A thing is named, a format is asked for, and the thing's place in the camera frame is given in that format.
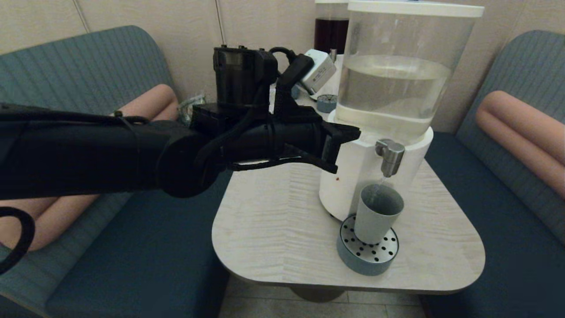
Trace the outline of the metal water dispenser tap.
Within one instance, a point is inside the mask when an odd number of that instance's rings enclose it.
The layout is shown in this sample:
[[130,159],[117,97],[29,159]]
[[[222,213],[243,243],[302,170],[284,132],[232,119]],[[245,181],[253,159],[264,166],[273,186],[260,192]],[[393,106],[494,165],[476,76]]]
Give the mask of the metal water dispenser tap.
[[375,153],[383,159],[380,169],[385,178],[390,178],[398,172],[404,152],[405,147],[391,139],[376,141]]

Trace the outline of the grey-blue plastic cup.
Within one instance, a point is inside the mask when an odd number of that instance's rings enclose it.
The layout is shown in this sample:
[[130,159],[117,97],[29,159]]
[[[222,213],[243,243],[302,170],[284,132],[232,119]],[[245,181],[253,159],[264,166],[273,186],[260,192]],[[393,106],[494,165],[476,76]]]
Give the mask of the grey-blue plastic cup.
[[387,185],[366,185],[359,194],[354,232],[366,244],[380,243],[404,209],[404,199]]

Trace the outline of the small round blue drip tray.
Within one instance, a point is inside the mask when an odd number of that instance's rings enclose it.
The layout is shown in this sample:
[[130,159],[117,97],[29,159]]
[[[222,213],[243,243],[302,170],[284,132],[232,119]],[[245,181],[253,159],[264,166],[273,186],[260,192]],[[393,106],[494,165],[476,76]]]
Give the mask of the small round blue drip tray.
[[335,110],[338,96],[333,94],[319,95],[316,99],[316,108],[319,112],[329,114]]

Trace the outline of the clear water dispenser white base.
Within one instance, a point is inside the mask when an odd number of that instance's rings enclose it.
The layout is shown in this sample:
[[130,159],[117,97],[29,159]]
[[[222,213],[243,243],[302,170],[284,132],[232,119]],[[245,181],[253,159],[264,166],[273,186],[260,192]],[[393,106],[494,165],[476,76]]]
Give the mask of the clear water dispenser white base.
[[[432,142],[432,120],[476,21],[349,11],[338,101],[332,123],[355,125],[336,174],[322,173],[319,198],[339,221],[355,213],[361,189],[382,182],[406,196]],[[398,172],[385,178],[379,139],[405,147]]]

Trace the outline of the dark drink dispenser white base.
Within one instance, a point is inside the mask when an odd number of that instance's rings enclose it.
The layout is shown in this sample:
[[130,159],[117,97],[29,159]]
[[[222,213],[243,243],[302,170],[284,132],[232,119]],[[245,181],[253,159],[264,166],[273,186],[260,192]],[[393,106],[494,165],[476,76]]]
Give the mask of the dark drink dispenser white base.
[[349,0],[315,0],[313,48],[342,55],[349,26]]

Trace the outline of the round blue perforated drip tray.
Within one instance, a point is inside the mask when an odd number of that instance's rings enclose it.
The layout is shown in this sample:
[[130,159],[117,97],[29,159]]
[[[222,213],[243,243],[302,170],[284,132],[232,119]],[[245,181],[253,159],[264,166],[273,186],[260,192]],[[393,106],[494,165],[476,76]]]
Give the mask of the round blue perforated drip tray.
[[364,276],[378,276],[388,270],[399,250],[399,239],[390,228],[380,242],[368,244],[355,235],[356,215],[347,217],[339,227],[336,249],[349,269]]

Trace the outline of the crumpled snack bag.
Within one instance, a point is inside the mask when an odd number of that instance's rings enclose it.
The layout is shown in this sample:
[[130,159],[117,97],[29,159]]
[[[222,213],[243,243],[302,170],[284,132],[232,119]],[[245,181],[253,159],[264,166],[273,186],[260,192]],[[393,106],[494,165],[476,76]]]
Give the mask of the crumpled snack bag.
[[190,125],[192,118],[194,117],[194,107],[200,106],[206,103],[206,95],[199,94],[192,98],[182,101],[177,106],[178,121],[184,125]]

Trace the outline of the white water dispenser lid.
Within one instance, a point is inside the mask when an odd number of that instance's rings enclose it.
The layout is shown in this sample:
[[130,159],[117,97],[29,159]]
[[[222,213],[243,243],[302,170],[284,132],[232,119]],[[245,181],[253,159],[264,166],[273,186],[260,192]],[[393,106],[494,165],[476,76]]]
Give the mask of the white water dispenser lid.
[[483,16],[485,8],[483,6],[415,0],[349,0],[348,10],[395,15],[480,18]]

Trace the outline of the pink bolster cushion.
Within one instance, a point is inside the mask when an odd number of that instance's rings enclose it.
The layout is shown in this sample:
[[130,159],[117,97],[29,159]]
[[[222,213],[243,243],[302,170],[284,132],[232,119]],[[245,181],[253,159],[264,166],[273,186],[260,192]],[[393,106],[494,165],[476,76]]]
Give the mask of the pink bolster cushion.
[[[142,116],[152,121],[176,120],[178,99],[172,88],[156,85],[122,106],[125,116]],[[28,213],[35,221],[30,251],[38,251],[57,240],[99,198],[99,194],[72,197],[43,197],[0,201],[0,207],[13,207]],[[0,218],[0,245],[14,248],[22,233],[14,217]]]
[[565,124],[503,91],[486,95],[475,122],[565,201]]

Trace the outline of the table pedestal base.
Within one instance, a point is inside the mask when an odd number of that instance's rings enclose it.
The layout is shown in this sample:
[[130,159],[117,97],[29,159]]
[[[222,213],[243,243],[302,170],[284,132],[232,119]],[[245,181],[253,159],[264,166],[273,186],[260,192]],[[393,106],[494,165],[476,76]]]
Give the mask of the table pedestal base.
[[346,293],[336,288],[290,287],[292,293],[299,298],[313,303],[328,303],[337,300]]

